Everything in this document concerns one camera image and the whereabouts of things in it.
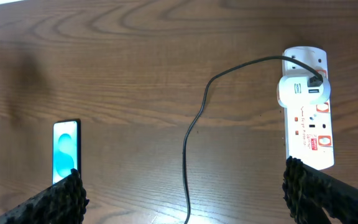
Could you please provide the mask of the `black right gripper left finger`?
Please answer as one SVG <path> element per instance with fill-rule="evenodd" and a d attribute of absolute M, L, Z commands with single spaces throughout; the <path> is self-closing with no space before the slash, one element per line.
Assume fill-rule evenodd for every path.
<path fill-rule="evenodd" d="M 0 224 L 82 224 L 86 190 L 80 173 L 71 174 L 0 216 Z"/>

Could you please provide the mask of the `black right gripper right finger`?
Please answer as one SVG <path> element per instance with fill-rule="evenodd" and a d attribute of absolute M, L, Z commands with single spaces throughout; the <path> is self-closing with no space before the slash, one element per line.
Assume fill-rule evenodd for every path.
<path fill-rule="evenodd" d="M 296 223 L 358 224 L 358 189 L 289 157 L 283 199 Z"/>

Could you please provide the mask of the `blue Galaxy smartphone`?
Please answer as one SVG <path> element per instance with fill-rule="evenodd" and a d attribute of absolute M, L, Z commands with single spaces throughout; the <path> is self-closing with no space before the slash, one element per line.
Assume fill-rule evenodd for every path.
<path fill-rule="evenodd" d="M 76 169 L 81 174 L 81 120 L 66 119 L 53 124 L 52 184 Z"/>

